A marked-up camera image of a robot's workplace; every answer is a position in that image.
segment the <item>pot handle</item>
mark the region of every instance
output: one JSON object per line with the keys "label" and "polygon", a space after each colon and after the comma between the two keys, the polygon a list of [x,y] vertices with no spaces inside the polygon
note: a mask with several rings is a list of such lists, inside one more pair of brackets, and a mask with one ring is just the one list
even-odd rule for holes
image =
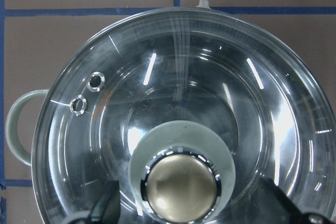
{"label": "pot handle", "polygon": [[17,134],[18,119],[23,107],[30,100],[37,97],[45,97],[47,93],[48,93],[47,89],[40,89],[24,94],[14,102],[7,116],[5,132],[9,149],[18,160],[20,160],[22,163],[28,166],[32,165],[31,162],[32,157],[31,154],[22,147],[21,142],[18,138]]}

